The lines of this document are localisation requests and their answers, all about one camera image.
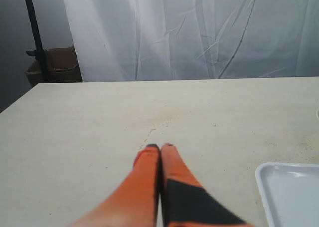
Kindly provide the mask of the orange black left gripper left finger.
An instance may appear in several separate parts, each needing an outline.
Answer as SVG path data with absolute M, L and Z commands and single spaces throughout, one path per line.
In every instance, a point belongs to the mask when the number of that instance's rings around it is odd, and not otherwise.
M 96 208 L 73 227 L 155 227 L 159 200 L 160 150 L 156 144 L 138 152 L 131 172 Z

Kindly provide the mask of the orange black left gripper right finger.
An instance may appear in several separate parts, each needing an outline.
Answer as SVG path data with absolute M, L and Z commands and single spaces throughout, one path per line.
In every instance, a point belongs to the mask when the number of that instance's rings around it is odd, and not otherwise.
M 195 178 L 177 148 L 161 148 L 162 217 L 165 227 L 250 227 L 214 199 Z

